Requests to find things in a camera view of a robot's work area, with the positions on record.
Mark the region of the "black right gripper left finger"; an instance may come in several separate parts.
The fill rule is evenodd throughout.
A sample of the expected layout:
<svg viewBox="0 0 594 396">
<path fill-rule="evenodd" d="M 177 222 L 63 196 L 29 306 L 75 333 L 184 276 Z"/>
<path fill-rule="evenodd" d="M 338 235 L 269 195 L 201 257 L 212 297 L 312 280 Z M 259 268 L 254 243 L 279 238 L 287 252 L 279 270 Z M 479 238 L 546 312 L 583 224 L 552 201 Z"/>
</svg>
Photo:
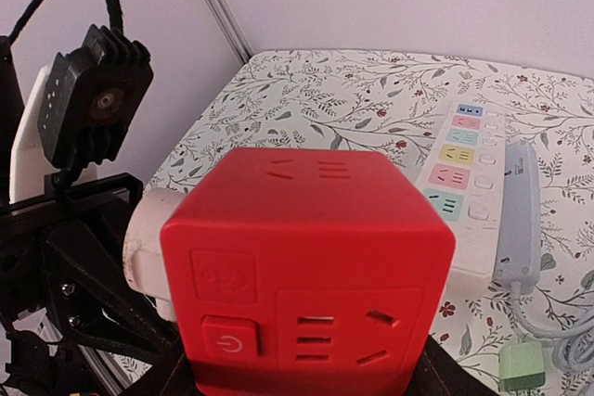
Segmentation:
<svg viewBox="0 0 594 396">
<path fill-rule="evenodd" d="M 195 394 L 194 375 L 182 344 L 175 344 L 149 369 L 149 395 Z"/>
</svg>

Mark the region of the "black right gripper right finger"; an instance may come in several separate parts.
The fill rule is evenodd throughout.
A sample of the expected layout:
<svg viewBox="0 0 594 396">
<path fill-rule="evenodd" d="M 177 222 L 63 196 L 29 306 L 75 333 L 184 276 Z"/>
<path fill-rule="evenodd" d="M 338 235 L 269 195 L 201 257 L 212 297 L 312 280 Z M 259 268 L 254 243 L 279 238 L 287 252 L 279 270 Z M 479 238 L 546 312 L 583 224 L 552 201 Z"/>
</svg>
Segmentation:
<svg viewBox="0 0 594 396">
<path fill-rule="evenodd" d="M 412 376 L 412 394 L 488 396 L 492 390 L 467 373 L 432 336 L 428 336 Z"/>
</svg>

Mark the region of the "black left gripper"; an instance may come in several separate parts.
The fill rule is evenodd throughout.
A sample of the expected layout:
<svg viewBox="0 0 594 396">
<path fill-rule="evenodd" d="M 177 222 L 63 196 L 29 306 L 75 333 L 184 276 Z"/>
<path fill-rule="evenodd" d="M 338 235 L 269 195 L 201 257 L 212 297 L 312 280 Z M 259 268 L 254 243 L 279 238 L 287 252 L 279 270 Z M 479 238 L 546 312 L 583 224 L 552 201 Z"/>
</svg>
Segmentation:
<svg viewBox="0 0 594 396">
<path fill-rule="evenodd" d="M 58 352 L 33 332 L 9 330 L 7 385 L 31 395 L 96 394 L 80 346 L 117 354 L 162 354 L 178 339 L 123 274 L 123 224 L 142 183 L 121 173 L 42 191 L 1 210 L 1 320 L 44 307 L 64 336 Z"/>
</svg>

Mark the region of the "green plug adapter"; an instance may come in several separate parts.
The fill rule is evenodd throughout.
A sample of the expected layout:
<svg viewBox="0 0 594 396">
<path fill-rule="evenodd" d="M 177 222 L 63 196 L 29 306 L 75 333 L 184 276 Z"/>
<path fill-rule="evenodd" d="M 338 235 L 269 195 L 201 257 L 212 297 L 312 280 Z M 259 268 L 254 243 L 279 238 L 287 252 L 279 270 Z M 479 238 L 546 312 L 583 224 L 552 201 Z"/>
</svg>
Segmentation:
<svg viewBox="0 0 594 396">
<path fill-rule="evenodd" d="M 531 390 L 546 382 L 543 344 L 537 340 L 510 342 L 498 351 L 498 389 Z"/>
</svg>

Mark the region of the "red cube socket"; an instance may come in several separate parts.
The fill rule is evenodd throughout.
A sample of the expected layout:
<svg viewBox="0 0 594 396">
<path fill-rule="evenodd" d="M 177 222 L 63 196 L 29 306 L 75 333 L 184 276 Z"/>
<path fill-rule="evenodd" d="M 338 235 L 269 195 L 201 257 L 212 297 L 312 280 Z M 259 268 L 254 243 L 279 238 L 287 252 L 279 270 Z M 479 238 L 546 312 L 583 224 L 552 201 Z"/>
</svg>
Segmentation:
<svg viewBox="0 0 594 396">
<path fill-rule="evenodd" d="M 239 148 L 161 230 L 207 395 L 401 395 L 455 238 L 383 155 Z"/>
</svg>

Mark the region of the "white multicolour power strip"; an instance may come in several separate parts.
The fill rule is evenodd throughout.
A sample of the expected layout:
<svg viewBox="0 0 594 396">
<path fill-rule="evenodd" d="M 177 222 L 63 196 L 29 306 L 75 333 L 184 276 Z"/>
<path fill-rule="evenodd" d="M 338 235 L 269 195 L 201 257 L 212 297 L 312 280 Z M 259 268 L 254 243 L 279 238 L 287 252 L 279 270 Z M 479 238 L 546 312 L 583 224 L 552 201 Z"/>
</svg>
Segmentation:
<svg viewBox="0 0 594 396">
<path fill-rule="evenodd" d="M 454 103 L 415 181 L 456 239 L 452 288 L 482 291 L 492 279 L 502 214 L 505 115 Z"/>
</svg>

